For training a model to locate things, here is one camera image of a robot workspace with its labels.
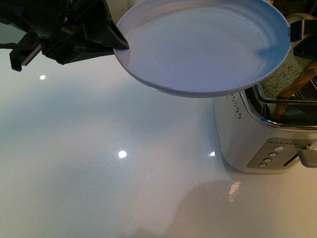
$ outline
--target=toaster lever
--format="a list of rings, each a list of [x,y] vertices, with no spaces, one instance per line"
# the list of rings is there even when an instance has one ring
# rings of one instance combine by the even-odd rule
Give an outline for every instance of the toaster lever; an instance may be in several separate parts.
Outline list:
[[[299,159],[307,168],[317,168],[317,150],[311,150],[307,145],[298,152]]]

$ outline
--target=white plate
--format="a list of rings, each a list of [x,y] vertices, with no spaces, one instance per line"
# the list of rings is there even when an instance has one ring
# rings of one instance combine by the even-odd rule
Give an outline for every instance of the white plate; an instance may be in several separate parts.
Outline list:
[[[263,0],[144,0],[118,22],[130,49],[114,53],[140,82],[184,97],[216,97],[273,73],[290,49],[288,23]]]

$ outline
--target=toaster vent hole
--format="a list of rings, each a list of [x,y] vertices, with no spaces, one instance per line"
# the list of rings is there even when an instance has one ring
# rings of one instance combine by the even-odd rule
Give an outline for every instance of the toaster vent hole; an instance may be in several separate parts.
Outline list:
[[[240,108],[238,107],[238,103],[236,102],[236,96],[231,94],[231,98],[232,98],[233,106],[234,106],[234,108],[236,110],[236,114],[238,114],[238,119],[241,119],[242,114],[239,111]]]

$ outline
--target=glossy countertop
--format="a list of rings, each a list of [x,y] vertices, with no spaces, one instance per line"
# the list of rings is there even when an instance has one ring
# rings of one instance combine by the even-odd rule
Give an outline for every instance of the glossy countertop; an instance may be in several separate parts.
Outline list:
[[[317,237],[317,170],[232,169],[212,99],[144,86],[115,56],[62,66],[38,55],[15,72],[8,52],[1,238]]]

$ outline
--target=toaster control panel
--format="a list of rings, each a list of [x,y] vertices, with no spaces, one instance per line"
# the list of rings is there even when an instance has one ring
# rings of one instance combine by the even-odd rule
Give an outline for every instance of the toaster control panel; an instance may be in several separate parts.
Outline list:
[[[270,138],[248,163],[250,169],[285,170],[299,161],[298,152],[317,140]]]

